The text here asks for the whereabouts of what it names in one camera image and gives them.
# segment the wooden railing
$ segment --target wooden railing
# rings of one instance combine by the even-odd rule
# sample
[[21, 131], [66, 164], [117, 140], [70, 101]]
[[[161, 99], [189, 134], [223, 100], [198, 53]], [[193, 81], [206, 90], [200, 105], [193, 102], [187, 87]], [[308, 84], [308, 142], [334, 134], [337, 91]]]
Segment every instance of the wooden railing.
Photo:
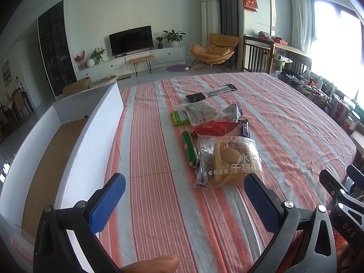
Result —
[[243, 71], [270, 74], [274, 54], [291, 59], [293, 63], [289, 68], [297, 74], [311, 69], [312, 59], [304, 51], [272, 41], [244, 36]]

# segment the black tv screen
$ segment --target black tv screen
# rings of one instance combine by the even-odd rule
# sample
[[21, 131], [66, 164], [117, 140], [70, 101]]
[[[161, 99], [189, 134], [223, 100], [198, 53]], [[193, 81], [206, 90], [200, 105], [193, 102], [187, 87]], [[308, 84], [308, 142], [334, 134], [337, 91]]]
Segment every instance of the black tv screen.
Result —
[[152, 27], [126, 30], [109, 35], [112, 55], [153, 47]]

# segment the human hand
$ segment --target human hand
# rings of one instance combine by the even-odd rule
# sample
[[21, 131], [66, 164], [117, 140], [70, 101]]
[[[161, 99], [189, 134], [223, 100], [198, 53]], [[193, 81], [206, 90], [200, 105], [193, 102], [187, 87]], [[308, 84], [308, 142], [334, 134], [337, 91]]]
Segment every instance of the human hand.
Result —
[[174, 273], [179, 263], [179, 256], [164, 255], [148, 261], [132, 263], [120, 270], [122, 273]]

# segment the potted plant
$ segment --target potted plant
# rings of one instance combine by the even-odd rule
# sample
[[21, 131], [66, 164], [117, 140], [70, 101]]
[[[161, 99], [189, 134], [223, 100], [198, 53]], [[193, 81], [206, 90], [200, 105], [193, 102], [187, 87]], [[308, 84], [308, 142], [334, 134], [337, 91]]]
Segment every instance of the potted plant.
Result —
[[162, 41], [164, 40], [164, 38], [162, 36], [159, 36], [159, 37], [157, 37], [155, 39], [158, 41], [158, 49], [162, 49], [163, 48]]
[[95, 48], [95, 50], [93, 50], [91, 52], [91, 58], [95, 60], [95, 63], [101, 63], [104, 61], [104, 59], [102, 58], [102, 55], [105, 53], [105, 49], [103, 49], [102, 47], [99, 48]]
[[168, 32], [168, 31], [163, 31], [166, 33], [165, 35], [165, 39], [168, 40], [168, 42], [171, 41], [171, 46], [172, 47], [177, 47], [178, 43], [182, 41], [182, 39], [186, 36], [186, 33], [182, 33], [182, 32], [175, 32], [174, 30], [172, 30], [172, 32]]
[[76, 57], [74, 58], [75, 62], [80, 65], [80, 69], [84, 70], [86, 68], [85, 63], [85, 50], [82, 50], [82, 55], [76, 54]]

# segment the striped tablecloth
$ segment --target striped tablecloth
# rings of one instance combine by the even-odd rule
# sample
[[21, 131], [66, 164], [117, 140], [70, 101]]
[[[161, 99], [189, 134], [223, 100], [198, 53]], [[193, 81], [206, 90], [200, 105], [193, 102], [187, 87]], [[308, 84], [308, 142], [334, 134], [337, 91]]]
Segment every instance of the striped tablecloth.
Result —
[[272, 235], [242, 188], [192, 188], [196, 174], [181, 140], [192, 126], [173, 126], [170, 116], [186, 103], [184, 95], [227, 83], [238, 90], [208, 102], [221, 108], [240, 104], [263, 180], [282, 200], [314, 209], [329, 202], [320, 171], [345, 177], [356, 152], [350, 138], [311, 101], [267, 74], [210, 74], [123, 89], [125, 109], [105, 181], [119, 172], [128, 184], [100, 236], [118, 266], [178, 254], [177, 272], [247, 272], [267, 246]]

